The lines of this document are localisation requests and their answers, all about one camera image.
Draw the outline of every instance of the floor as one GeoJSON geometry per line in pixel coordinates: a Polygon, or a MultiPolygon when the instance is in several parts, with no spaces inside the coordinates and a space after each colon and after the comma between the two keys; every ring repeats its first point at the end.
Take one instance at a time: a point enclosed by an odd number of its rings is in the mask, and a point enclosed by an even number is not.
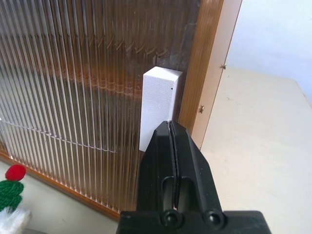
{"type": "MultiPolygon", "coordinates": [[[[0,181],[9,165],[0,161],[0,181]]],[[[47,234],[115,234],[117,222],[50,186],[26,176],[21,206],[32,212],[28,226],[47,234]]]]}
{"type": "Polygon", "coordinates": [[[294,80],[228,67],[202,152],[223,210],[260,210],[273,234],[312,233],[312,108],[294,80]]]}

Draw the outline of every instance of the wooden frame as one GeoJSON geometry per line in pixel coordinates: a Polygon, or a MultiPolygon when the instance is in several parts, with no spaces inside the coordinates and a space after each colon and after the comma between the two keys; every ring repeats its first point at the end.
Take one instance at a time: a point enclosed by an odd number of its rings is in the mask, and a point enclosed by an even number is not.
{"type": "Polygon", "coordinates": [[[242,0],[203,0],[179,123],[201,148],[242,0]]]}

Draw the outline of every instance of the styrofoam block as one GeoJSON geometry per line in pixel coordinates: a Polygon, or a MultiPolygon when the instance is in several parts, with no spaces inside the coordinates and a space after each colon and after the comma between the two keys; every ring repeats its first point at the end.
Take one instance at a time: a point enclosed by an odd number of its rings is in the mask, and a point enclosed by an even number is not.
{"type": "Polygon", "coordinates": [[[146,151],[154,130],[163,122],[172,120],[176,90],[182,72],[154,67],[143,75],[141,108],[141,151],[146,151]]]}

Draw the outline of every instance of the screw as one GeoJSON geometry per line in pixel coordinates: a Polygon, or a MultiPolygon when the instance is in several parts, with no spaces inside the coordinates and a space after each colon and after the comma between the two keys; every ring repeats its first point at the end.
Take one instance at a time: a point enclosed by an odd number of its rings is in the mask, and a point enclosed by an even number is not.
{"type": "Polygon", "coordinates": [[[224,214],[219,211],[210,211],[203,214],[204,221],[212,225],[215,229],[221,229],[224,226],[224,214]]]}
{"type": "Polygon", "coordinates": [[[204,112],[205,106],[200,106],[199,112],[202,114],[204,112]]]}
{"type": "Polygon", "coordinates": [[[182,214],[176,210],[168,210],[163,213],[161,221],[165,227],[175,229],[182,224],[182,214]]]}

